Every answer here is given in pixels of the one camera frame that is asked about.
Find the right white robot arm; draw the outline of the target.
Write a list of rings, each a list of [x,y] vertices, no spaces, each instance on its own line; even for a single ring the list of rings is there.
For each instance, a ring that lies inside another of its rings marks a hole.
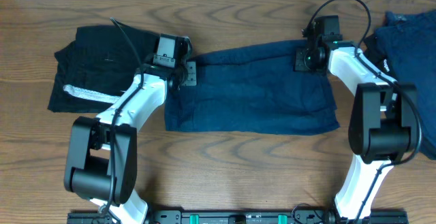
[[[348,127],[353,152],[324,223],[406,223],[402,212],[371,212],[390,170],[411,161],[422,142],[417,90],[383,74],[351,42],[298,48],[294,70],[336,76],[354,95]]]

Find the navy blue shorts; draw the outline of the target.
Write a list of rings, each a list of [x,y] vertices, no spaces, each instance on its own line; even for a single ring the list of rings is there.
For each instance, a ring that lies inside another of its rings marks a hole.
[[[168,131],[242,131],[317,135],[339,128],[325,76],[294,71],[304,40],[287,40],[201,54],[197,84],[168,93]]]

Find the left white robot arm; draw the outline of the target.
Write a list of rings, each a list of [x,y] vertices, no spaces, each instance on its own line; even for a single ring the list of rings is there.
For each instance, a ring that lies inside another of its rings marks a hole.
[[[131,86],[95,118],[78,117],[72,125],[65,188],[98,205],[97,212],[71,212],[68,223],[145,223],[148,204],[134,189],[137,134],[163,105],[169,90],[197,84],[196,63],[173,68],[144,64]]]

